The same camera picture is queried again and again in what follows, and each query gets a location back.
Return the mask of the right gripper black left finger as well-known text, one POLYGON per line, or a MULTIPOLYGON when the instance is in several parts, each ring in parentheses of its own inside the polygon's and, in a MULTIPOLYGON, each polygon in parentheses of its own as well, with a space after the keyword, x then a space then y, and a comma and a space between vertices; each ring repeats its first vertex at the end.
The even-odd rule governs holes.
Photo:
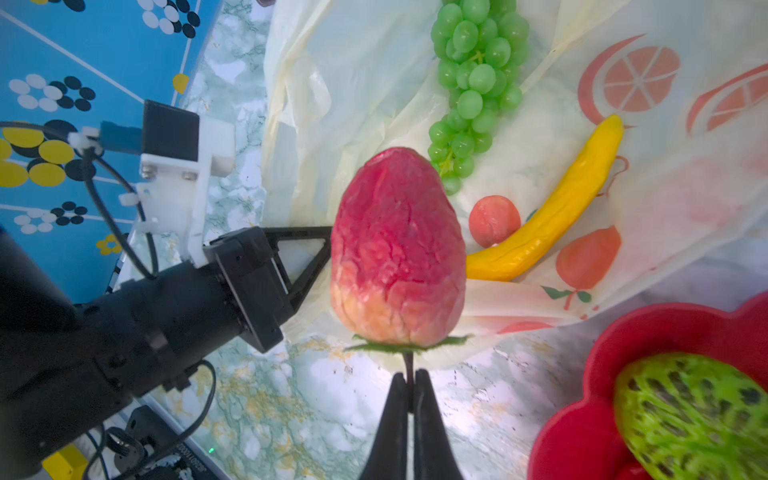
POLYGON ((386 403, 360 480, 405 480, 408 459, 409 409, 407 383, 393 376, 386 403))

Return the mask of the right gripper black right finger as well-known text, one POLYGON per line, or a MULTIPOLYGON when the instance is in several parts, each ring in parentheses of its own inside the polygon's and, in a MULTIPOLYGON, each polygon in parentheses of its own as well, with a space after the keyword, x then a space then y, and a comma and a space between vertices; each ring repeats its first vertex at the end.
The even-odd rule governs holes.
POLYGON ((453 455, 429 372, 415 372, 413 393, 414 478, 463 480, 453 455))

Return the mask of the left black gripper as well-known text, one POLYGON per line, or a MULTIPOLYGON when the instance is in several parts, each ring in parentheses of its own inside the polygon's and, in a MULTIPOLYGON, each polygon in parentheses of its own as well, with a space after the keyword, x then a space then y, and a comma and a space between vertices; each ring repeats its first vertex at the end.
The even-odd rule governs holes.
POLYGON ((331 226, 242 229, 153 279, 128 281, 82 310, 89 357, 121 392, 183 390, 197 363, 243 336, 264 353, 283 339, 331 256, 331 226))

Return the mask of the fake red strawberry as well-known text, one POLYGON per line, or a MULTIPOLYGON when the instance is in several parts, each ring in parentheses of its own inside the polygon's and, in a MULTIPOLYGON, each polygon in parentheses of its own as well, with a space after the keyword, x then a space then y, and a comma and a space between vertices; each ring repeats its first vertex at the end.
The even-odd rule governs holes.
POLYGON ((429 348, 456 327, 467 255, 434 167, 415 150, 367 161, 341 197, 331 235, 330 298, 363 339, 429 348))

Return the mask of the fake green custard apple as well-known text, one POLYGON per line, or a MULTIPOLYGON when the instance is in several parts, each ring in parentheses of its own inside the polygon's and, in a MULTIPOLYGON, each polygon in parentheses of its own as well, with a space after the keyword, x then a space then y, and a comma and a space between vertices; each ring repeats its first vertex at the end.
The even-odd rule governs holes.
POLYGON ((654 479, 767 476, 767 393, 729 364, 682 352, 633 362, 616 379, 614 414, 654 479))

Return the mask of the fake green grapes bunch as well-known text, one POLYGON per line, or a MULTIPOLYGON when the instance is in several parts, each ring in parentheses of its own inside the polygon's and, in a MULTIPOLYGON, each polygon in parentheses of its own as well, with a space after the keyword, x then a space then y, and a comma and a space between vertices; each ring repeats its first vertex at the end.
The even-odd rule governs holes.
POLYGON ((447 195, 460 190, 498 122, 520 106, 529 33, 513 0, 444 1, 438 10, 431 39, 448 111, 429 128, 428 158, 447 195))

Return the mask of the translucent yellowish plastic bag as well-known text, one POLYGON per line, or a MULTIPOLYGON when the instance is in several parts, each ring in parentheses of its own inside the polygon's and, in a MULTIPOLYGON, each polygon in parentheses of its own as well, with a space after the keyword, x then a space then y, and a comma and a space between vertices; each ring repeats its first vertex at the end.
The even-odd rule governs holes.
MULTIPOLYGON (((325 225, 356 171, 389 147, 425 153, 448 110, 430 31, 435 1, 279 1, 267 41, 262 153, 268 225, 325 225)), ((551 194, 596 126, 618 115, 600 196, 531 270, 471 281, 445 369, 525 330, 587 320, 767 218, 763 1, 521 1, 520 107, 452 198, 522 216, 551 194)))

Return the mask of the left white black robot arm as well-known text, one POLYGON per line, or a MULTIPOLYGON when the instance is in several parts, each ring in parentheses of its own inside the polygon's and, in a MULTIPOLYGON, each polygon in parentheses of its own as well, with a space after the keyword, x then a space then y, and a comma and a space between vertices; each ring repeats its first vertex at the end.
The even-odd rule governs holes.
POLYGON ((327 227, 252 227, 152 279, 74 304, 8 234, 1 237, 1 475, 24 479, 45 458, 156 387, 181 390, 197 364, 235 338, 260 352, 282 339, 330 257, 296 279, 287 241, 327 244, 327 227))

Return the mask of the fake yellow banana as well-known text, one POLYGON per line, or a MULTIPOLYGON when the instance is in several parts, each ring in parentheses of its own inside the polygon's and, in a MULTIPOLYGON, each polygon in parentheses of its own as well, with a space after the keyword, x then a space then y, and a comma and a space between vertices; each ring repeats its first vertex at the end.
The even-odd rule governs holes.
POLYGON ((603 189, 624 131, 618 115, 603 120, 529 221, 500 244, 467 257, 467 277, 511 281, 542 259, 603 189))

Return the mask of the red flower-shaped plate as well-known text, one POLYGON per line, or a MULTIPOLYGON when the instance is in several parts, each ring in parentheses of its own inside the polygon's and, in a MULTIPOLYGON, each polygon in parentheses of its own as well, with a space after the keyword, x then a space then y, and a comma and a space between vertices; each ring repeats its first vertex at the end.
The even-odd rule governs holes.
POLYGON ((555 414, 529 458, 530 479, 645 479, 614 420, 616 377, 630 363, 688 352, 728 363, 767 385, 767 296, 733 312, 691 303, 650 305, 610 325, 585 364, 583 397, 555 414))

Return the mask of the yellow block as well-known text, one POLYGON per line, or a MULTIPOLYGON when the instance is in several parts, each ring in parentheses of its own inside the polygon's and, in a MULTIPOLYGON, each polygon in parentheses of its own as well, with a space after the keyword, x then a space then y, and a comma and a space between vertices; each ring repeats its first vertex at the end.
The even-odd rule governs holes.
POLYGON ((82 480, 88 463, 83 453, 69 444, 46 458, 42 466, 52 480, 82 480))

